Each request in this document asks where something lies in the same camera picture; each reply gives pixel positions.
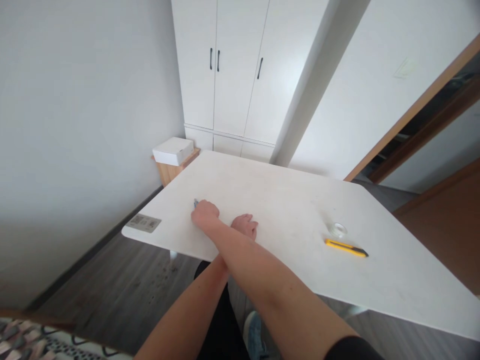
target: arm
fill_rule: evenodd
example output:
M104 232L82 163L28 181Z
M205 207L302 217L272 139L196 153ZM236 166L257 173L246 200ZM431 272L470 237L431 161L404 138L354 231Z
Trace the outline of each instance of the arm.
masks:
M287 266L221 222L217 212L215 205L202 200L191 218L218 248L284 358L323 359L337 341L357 335Z
M134 360L195 359L228 279L218 255L168 309Z

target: floor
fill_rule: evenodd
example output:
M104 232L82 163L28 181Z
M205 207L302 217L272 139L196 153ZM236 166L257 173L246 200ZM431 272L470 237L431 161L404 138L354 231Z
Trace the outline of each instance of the floor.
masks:
M389 211L415 194L357 182ZM135 354L155 324L193 280L199 260L179 254L170 266L167 250L115 236L39 310L76 323L85 338ZM252 303L233 279L230 300L240 328ZM321 298L337 313L348 304ZM386 359L479 359L480 343L374 311L347 321ZM272 359L280 354L266 328Z

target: white table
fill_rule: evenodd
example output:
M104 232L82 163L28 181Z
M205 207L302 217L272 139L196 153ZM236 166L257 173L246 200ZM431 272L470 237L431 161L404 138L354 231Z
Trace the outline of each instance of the white table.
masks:
M190 220L195 198L217 205L226 224L253 214L257 243L314 293L480 341L480 300L362 186L203 151L140 211L158 227L122 234L212 261L217 249ZM332 222L369 257L326 246Z

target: white wardrobe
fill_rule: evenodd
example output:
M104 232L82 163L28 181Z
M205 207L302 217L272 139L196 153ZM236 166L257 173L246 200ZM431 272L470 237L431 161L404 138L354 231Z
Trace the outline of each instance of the white wardrobe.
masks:
M171 0L187 139L268 162L328 0Z

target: yellow utility knife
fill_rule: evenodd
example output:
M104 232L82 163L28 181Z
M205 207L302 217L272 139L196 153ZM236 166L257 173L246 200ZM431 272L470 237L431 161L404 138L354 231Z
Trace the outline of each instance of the yellow utility knife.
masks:
M352 253L352 254L357 255L357 256L361 256L363 258L366 258L366 257L369 256L367 254L367 252L365 250L363 250L362 248L355 247L355 246L352 246L352 245L348 245L348 244L345 244L343 242L326 239L325 244L327 244L328 246L331 246L333 248L348 251L349 253Z

